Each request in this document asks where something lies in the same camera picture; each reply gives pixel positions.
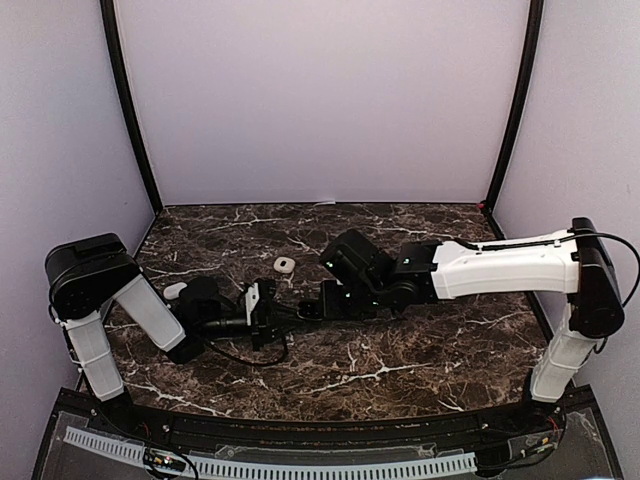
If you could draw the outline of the white oval charging case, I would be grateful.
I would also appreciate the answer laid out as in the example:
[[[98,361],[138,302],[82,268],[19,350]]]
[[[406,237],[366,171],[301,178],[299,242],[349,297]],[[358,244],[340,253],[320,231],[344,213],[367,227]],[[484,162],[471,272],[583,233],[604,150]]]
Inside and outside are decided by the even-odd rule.
[[[180,292],[187,287],[185,282],[177,282],[164,288],[163,296],[168,301],[179,298]]]

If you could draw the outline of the small white charging case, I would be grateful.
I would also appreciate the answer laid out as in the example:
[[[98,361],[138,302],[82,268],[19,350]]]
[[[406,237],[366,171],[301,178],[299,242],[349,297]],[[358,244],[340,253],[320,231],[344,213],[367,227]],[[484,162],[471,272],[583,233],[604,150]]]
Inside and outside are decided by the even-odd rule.
[[[294,271],[296,262],[289,257],[278,257],[273,265],[276,272],[290,274]]]

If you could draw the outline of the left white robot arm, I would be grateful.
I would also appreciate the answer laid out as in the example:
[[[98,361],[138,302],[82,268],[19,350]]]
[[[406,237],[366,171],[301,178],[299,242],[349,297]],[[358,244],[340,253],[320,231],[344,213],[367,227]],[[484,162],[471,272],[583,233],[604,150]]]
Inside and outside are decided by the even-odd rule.
[[[234,337],[249,340],[255,351],[279,343],[276,358],[260,363],[278,365],[288,356],[287,335],[300,321],[295,309],[276,300],[270,279],[245,285],[236,299],[225,296],[210,276],[158,291],[114,233],[56,246],[44,268],[51,318],[62,328],[89,392],[106,402],[103,421],[120,436],[134,435],[141,415],[122,399],[128,392],[112,352],[118,327],[110,319],[113,312],[177,365],[214,349],[219,339]]]

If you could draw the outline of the black earbud case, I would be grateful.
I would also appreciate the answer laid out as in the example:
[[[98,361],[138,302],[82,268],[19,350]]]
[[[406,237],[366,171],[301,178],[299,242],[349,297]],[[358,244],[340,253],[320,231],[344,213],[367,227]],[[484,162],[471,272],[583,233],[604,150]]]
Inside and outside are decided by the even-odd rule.
[[[300,301],[297,306],[297,316],[309,322],[319,322],[323,319],[322,310],[315,300]]]

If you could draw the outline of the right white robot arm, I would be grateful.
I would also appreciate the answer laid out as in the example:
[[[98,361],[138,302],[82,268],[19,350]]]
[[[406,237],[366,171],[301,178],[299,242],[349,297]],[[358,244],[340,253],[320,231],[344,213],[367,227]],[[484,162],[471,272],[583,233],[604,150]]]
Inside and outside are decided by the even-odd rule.
[[[611,236],[576,217],[567,230],[513,240],[407,243],[392,257],[350,229],[321,253],[333,278],[322,285],[325,318],[402,312],[476,294],[553,292],[566,297],[560,324],[530,376],[529,396],[510,413],[521,434],[534,432],[598,343],[621,329],[628,299],[603,244]]]

